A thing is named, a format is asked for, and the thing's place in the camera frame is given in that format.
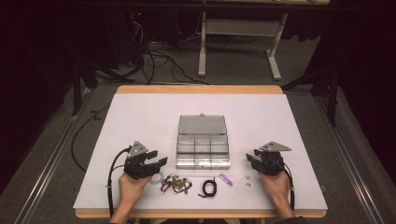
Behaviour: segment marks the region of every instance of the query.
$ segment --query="white tabletop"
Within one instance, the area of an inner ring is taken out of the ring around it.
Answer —
[[[179,171],[176,169],[177,128],[180,115],[223,115],[229,138],[231,168],[226,171]],[[271,141],[291,151],[282,152],[284,162],[292,172],[295,186],[295,211],[320,211],[324,216],[327,205],[318,185],[303,140],[283,94],[174,94],[174,93],[116,93],[107,113],[106,121],[96,143],[91,162],[83,180],[74,208],[79,211],[108,210],[106,181],[111,162],[124,148],[139,141],[149,150],[158,150],[158,157],[147,163],[168,157],[162,168],[165,176],[177,174],[192,181],[188,194],[163,193],[161,184],[148,184],[134,210],[138,214],[162,211],[163,217],[181,213],[211,211],[216,214],[261,213],[274,211],[262,182],[246,159]],[[117,162],[122,165],[126,154]],[[122,168],[113,173],[113,198],[118,204],[118,178]],[[233,185],[226,185],[219,174],[227,175]],[[218,192],[214,198],[203,199],[202,185],[216,177]]]

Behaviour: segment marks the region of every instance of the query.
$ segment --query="human hand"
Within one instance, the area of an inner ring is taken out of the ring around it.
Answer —
[[[268,195],[276,207],[276,211],[281,219],[295,217],[291,210],[288,195],[290,190],[290,182],[288,175],[282,171],[278,175],[270,176],[259,173],[262,183]]]
[[[119,178],[120,203],[111,217],[110,223],[126,223],[134,205],[139,201],[151,178],[152,175],[135,180],[125,173],[122,174]]]

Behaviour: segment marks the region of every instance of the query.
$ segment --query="white table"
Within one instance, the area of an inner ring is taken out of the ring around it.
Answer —
[[[177,128],[180,115],[223,115],[226,120],[231,168],[226,171],[179,171],[176,169]],[[163,193],[160,185],[148,184],[131,217],[141,218],[249,218],[275,217],[257,172],[246,153],[278,142],[292,148],[282,152],[292,171],[295,214],[323,217],[327,211],[322,192],[307,156],[286,95],[276,86],[125,86],[115,94],[96,143],[74,208],[78,217],[109,217],[106,181],[115,156],[134,141],[158,150],[152,163],[168,157],[165,176],[177,174],[192,181],[188,194]],[[126,154],[117,164],[125,162]],[[117,179],[113,173],[114,204],[118,204]],[[227,175],[228,186],[219,174]],[[203,199],[202,185],[216,177],[218,193]]]

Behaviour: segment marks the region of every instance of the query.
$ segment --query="purple object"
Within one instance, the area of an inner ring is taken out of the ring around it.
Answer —
[[[220,174],[219,177],[228,185],[232,186],[233,181],[231,181],[226,175]]]

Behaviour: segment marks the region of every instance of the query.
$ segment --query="sleeve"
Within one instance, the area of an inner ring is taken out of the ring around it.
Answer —
[[[309,224],[309,222],[303,217],[291,217],[278,221],[276,224]]]

